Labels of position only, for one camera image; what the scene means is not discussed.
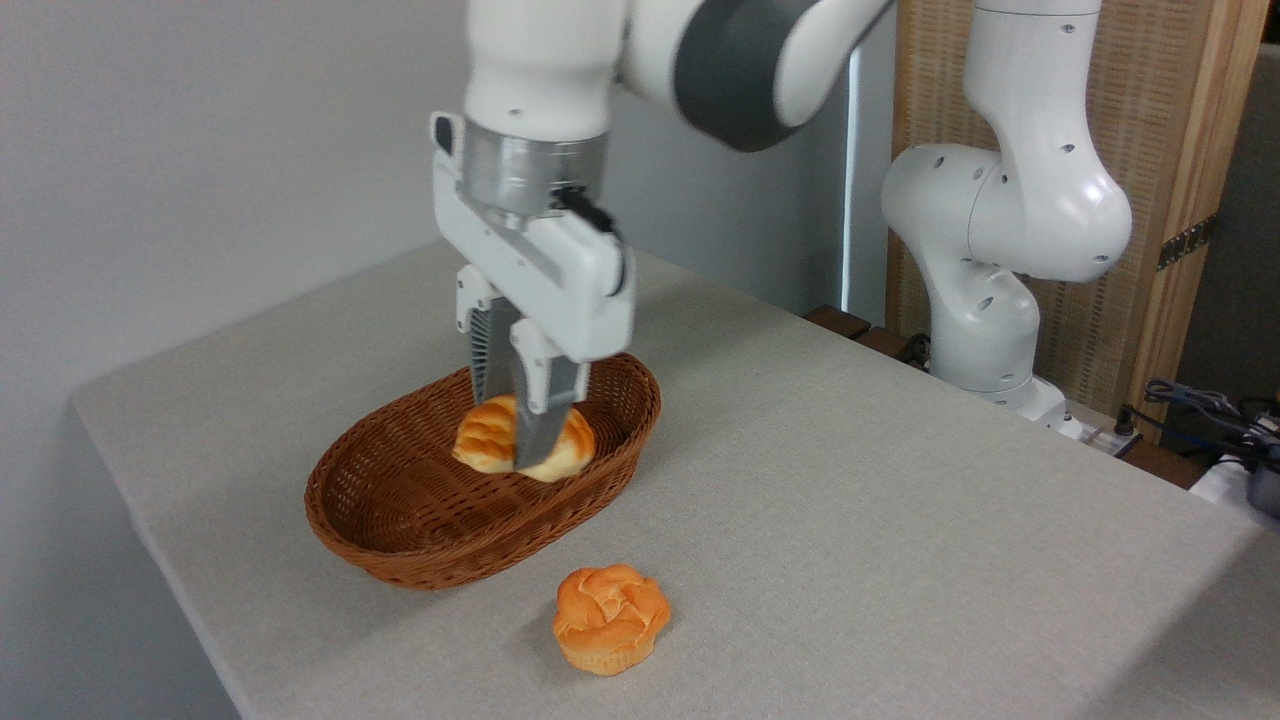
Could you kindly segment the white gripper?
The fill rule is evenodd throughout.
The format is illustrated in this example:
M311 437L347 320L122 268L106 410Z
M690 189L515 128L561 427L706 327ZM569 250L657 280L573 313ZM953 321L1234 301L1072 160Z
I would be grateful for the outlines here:
M596 202L607 138L521 138L436 113L431 140L436 223L472 264L456 277L456 322L474 401L515 393L522 471L585 400L588 363L632 337L634 254Z

